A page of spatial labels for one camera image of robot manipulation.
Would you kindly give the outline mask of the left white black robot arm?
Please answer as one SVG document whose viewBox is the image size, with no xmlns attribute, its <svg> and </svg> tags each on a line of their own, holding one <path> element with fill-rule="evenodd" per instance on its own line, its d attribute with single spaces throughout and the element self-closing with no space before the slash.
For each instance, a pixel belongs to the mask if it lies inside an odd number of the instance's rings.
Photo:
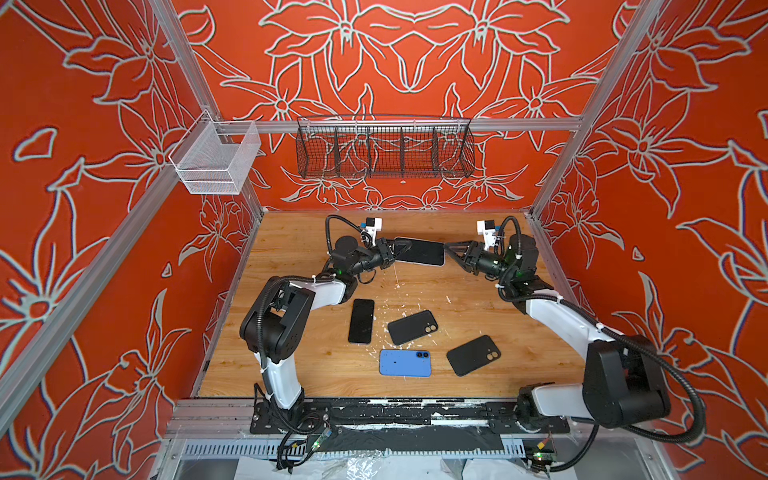
<svg viewBox="0 0 768 480">
<path fill-rule="evenodd" d="M 380 223 L 379 218 L 359 225 L 341 215 L 327 216 L 324 233 L 328 257 L 321 271 L 311 277 L 269 278 L 241 323 L 239 336 L 259 363 L 264 403 L 294 433 L 302 431 L 304 399 L 294 354 L 310 313 L 346 303 L 362 283 L 364 273 L 393 266 L 411 249 L 410 240 L 379 236 Z"/>
</svg>

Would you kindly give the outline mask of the black smartphone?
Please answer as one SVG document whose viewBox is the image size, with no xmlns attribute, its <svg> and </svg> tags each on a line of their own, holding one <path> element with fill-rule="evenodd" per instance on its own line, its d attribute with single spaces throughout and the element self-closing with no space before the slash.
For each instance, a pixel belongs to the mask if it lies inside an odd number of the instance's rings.
<svg viewBox="0 0 768 480">
<path fill-rule="evenodd" d="M 370 344 L 374 323 L 375 301 L 355 299 L 353 301 L 348 342 L 352 344 Z"/>
<path fill-rule="evenodd" d="M 441 242 L 405 238 L 412 241 L 412 248 L 403 255 L 395 255 L 397 262 L 442 267 L 445 264 L 444 244 Z"/>
</svg>

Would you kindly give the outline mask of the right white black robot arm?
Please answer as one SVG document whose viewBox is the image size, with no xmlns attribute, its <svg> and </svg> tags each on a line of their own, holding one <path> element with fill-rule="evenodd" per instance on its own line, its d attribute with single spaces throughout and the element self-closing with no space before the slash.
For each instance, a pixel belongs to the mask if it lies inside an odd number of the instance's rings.
<svg viewBox="0 0 768 480">
<path fill-rule="evenodd" d="M 537 274 L 535 239 L 520 228 L 512 236 L 506 234 L 508 224 L 518 223 L 514 216 L 500 225 L 481 221 L 481 241 L 447 243 L 444 252 L 465 272 L 491 281 L 502 301 L 549 328 L 584 361 L 579 384 L 540 383 L 521 388 L 516 404 L 520 424 L 532 428 L 547 418 L 570 417 L 661 443 L 699 439 L 706 430 L 706 411 L 693 385 L 649 339 L 604 325 L 542 280 Z M 642 423 L 671 413 L 669 380 L 680 385 L 690 401 L 690 425 L 676 434 L 642 428 Z"/>
</svg>

